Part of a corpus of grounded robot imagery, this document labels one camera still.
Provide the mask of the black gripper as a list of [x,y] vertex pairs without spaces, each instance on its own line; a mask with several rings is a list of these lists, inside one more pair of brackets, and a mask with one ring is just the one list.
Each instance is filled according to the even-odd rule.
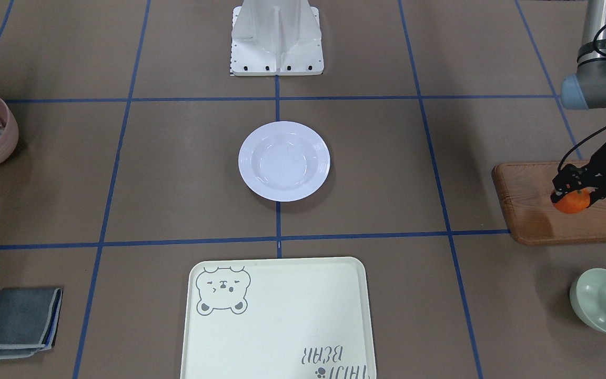
[[550,201],[558,203],[572,191],[587,188],[590,192],[588,208],[603,199],[606,199],[606,143],[601,146],[586,165],[575,166],[572,163],[558,168],[553,178],[553,191]]

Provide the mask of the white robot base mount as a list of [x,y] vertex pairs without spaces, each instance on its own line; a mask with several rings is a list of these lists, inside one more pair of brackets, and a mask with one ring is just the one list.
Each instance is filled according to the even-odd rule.
[[324,72],[319,10],[308,1],[244,1],[234,7],[231,26],[231,75]]

